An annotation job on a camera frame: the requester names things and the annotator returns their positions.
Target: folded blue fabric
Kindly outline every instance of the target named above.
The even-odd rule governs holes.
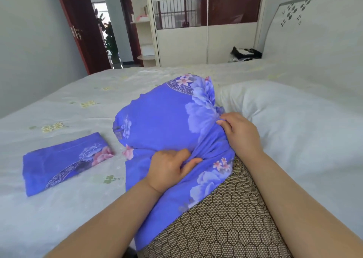
[[[113,157],[99,133],[23,156],[23,177],[27,196],[32,196]]]
[[[116,115],[113,130],[129,159],[126,190],[146,177],[156,151],[187,148],[192,154],[187,162],[203,159],[160,198],[135,236],[137,250],[231,174],[234,151],[216,124],[222,113],[210,78],[187,74],[140,95]]]

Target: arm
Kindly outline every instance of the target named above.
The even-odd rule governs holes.
[[[363,241],[263,152],[257,128],[238,113],[217,123],[244,162],[295,258],[363,257]]]
[[[120,258],[161,195],[202,161],[192,159],[181,169],[190,155],[186,149],[155,153],[146,178],[78,228],[46,257]]]

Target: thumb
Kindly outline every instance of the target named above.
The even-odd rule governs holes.
[[[182,168],[181,172],[180,172],[181,178],[183,179],[186,175],[188,175],[189,172],[192,171],[193,168],[195,166],[197,166],[197,164],[202,162],[202,161],[203,161],[203,159],[201,159],[201,158],[194,158],[194,159],[190,160],[190,162],[185,164],[184,167]]]
[[[217,124],[222,126],[222,128],[224,129],[227,136],[232,134],[232,127],[228,122],[226,122],[224,120],[217,120]]]

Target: hexagon patterned fabric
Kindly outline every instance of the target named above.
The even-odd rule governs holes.
[[[242,161],[209,196],[163,230],[139,257],[292,257]]]

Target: wardrobe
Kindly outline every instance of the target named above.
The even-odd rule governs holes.
[[[157,65],[227,63],[233,47],[253,48],[263,0],[148,0]]]

